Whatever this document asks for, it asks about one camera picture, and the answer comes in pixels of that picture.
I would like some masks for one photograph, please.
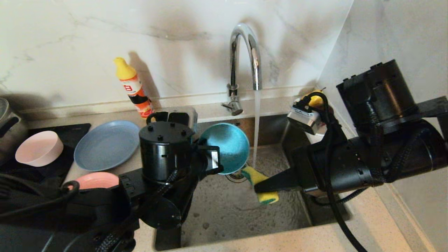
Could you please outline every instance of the kitchen sink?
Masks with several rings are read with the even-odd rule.
[[[221,122],[240,127],[253,146],[253,117],[199,123],[196,137]],[[289,168],[288,153],[292,149],[310,144],[304,132],[289,126],[286,115],[261,117],[259,128],[256,170],[268,177]],[[194,191],[185,223],[179,229],[157,230],[155,248],[162,251],[336,222],[330,208],[314,204],[300,191],[282,191],[279,197],[278,202],[263,205],[245,178],[207,176]],[[339,208],[348,220],[347,210],[343,205]]]

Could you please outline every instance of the orange bottle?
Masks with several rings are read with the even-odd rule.
[[[128,96],[142,118],[147,118],[153,112],[151,100],[146,97],[142,83],[138,79],[135,68],[128,65],[123,58],[114,59],[116,76],[120,79]]]

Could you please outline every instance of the pink bowl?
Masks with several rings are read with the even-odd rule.
[[[19,163],[41,167],[48,165],[62,153],[64,144],[54,131],[42,131],[25,140],[16,151]]]
[[[79,189],[109,188],[118,185],[118,176],[109,172],[93,172],[75,179]]]

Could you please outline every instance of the faucet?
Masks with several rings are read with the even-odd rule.
[[[261,90],[261,58],[258,49],[257,39],[252,29],[245,23],[239,23],[232,31],[230,36],[230,83],[227,84],[228,104],[221,104],[226,107],[233,116],[243,112],[238,97],[238,84],[236,83],[236,71],[238,67],[238,44],[240,37],[243,37],[249,51],[250,66],[252,69],[252,83],[254,90]]]

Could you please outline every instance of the pot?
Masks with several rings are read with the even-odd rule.
[[[28,138],[26,121],[11,109],[5,98],[0,98],[0,165],[14,157],[14,153]]]

